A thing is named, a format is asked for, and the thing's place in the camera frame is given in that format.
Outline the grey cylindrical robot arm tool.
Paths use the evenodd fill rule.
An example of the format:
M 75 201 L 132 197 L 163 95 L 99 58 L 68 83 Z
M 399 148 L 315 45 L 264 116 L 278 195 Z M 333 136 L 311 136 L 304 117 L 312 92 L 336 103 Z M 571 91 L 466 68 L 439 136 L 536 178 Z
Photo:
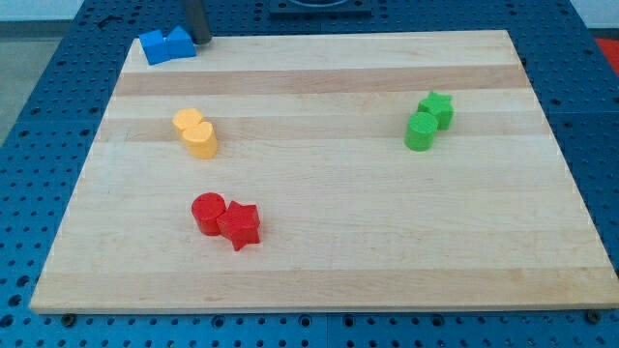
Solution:
M 182 3 L 192 41 L 198 45 L 209 44 L 212 40 L 212 33 L 206 2 L 204 0 L 183 0 Z

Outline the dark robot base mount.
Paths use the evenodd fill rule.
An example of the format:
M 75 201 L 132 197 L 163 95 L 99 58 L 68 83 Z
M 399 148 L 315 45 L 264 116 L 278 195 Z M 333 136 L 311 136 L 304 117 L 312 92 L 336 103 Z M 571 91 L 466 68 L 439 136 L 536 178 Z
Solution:
M 271 16 L 369 15 L 371 0 L 268 0 Z

